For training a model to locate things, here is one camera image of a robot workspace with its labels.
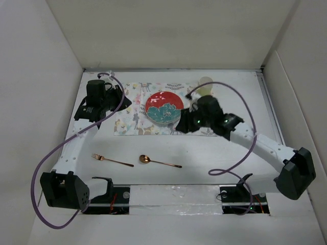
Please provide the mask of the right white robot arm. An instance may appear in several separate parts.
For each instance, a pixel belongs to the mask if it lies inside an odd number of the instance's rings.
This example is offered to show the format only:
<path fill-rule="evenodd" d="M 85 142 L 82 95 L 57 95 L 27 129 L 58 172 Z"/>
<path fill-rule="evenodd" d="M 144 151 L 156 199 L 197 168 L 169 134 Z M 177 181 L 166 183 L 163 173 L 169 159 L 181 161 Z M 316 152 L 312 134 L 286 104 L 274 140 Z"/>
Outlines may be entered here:
<path fill-rule="evenodd" d="M 223 113 L 218 100 L 197 93 L 187 94 L 189 108 L 181 111 L 176 130 L 181 133 L 211 128 L 214 134 L 249 149 L 274 169 L 271 176 L 257 177 L 248 174 L 248 180 L 236 188 L 236 195 L 248 201 L 255 194 L 277 192 L 291 200 L 298 200 L 316 178 L 312 155 L 309 150 L 279 144 L 263 134 L 258 134 L 242 118 Z"/>

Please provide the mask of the copper spoon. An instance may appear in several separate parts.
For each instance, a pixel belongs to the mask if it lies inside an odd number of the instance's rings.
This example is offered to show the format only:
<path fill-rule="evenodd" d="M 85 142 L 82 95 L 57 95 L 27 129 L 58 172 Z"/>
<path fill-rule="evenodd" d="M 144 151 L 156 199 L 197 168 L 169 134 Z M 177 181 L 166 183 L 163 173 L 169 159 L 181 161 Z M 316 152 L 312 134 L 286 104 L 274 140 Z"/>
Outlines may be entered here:
<path fill-rule="evenodd" d="M 172 164 L 172 163 L 164 163 L 164 162 L 160 162 L 160 161 L 151 160 L 150 157 L 147 156 L 147 155 L 140 155 L 139 156 L 139 161 L 141 163 L 143 163 L 143 164 L 154 162 L 154 163 L 163 164 L 163 165 L 167 165 L 167 166 L 172 166 L 172 167 L 176 167 L 176 168 L 182 168 L 181 165 Z"/>

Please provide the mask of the red and teal plate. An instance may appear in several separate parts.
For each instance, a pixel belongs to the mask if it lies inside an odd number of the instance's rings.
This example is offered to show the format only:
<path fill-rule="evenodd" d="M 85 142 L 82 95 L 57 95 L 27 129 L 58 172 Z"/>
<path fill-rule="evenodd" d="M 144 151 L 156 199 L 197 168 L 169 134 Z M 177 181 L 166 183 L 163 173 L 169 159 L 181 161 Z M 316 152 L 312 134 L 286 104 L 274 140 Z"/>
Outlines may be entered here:
<path fill-rule="evenodd" d="M 145 101 L 145 114 L 148 119 L 162 125 L 177 122 L 183 108 L 182 99 L 168 91 L 156 92 Z"/>

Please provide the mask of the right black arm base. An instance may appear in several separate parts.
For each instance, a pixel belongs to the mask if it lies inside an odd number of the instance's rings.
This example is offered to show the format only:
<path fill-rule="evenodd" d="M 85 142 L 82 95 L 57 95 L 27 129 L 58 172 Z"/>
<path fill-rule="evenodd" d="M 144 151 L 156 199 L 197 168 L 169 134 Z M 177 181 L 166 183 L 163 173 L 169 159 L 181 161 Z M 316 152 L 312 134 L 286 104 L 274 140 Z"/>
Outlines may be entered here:
<path fill-rule="evenodd" d="M 246 188 L 247 181 L 253 174 L 245 175 L 237 184 L 220 185 L 216 199 L 221 201 L 223 214 L 242 215 L 247 209 L 249 214 L 270 214 L 265 193 L 253 194 Z"/>

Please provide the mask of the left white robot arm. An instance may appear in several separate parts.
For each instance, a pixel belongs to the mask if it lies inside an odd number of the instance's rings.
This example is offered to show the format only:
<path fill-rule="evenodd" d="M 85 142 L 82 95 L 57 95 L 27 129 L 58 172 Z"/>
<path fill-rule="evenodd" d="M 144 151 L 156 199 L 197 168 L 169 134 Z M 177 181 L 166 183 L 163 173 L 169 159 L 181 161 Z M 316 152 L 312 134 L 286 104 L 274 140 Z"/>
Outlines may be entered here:
<path fill-rule="evenodd" d="M 40 184 L 48 206 L 84 210 L 94 198 L 112 200 L 112 180 L 106 177 L 79 177 L 78 171 L 90 157 L 89 145 L 97 134 L 106 113 L 112 114 L 131 105 L 121 83 L 112 85 L 103 80 L 91 80 L 86 85 L 86 97 L 74 116 L 70 140 L 62 147 L 53 169 L 43 172 Z"/>

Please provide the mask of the pale yellow mug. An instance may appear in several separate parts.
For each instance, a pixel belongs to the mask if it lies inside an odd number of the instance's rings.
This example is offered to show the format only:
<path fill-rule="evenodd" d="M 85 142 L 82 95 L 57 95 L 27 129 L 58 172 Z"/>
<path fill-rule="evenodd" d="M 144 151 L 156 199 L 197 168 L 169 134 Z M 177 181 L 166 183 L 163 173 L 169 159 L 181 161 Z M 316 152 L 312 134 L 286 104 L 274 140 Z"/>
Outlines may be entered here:
<path fill-rule="evenodd" d="M 212 82 L 212 78 L 210 77 L 201 77 L 198 80 L 198 85 L 202 85 L 202 84 L 206 84 L 209 82 Z M 197 92 L 201 95 L 201 96 L 205 96 L 205 95 L 212 95 L 212 88 L 213 88 L 213 84 L 208 84 L 208 85 L 204 85 L 202 87 L 200 87 Z"/>

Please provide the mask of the animal print cloth placemat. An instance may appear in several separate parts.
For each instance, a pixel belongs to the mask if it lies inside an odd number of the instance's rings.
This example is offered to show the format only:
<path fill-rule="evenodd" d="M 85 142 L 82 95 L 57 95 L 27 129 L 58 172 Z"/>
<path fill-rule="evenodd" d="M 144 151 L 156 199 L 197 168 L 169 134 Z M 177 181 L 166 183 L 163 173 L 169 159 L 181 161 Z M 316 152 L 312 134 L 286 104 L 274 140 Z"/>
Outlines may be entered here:
<path fill-rule="evenodd" d="M 185 98 L 185 95 L 196 86 L 196 82 L 127 84 L 124 89 L 127 92 L 127 98 L 131 100 L 132 104 L 126 110 L 116 114 L 114 134 L 119 136 L 181 134 L 175 129 L 179 120 L 162 125 L 148 119 L 145 114 L 145 101 L 156 92 L 168 91 L 178 95 L 183 101 L 184 108 L 187 108 L 189 107 L 189 101 Z"/>

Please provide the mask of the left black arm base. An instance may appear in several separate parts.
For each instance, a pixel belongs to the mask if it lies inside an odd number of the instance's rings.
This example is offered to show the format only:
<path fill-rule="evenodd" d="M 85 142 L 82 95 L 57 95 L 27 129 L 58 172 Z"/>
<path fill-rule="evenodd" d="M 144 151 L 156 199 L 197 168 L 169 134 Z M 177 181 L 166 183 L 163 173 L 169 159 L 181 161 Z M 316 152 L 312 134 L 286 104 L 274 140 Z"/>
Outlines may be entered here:
<path fill-rule="evenodd" d="M 130 186 L 114 185 L 111 178 L 102 178 L 107 182 L 106 193 L 91 200 L 83 214 L 127 215 L 129 214 Z"/>

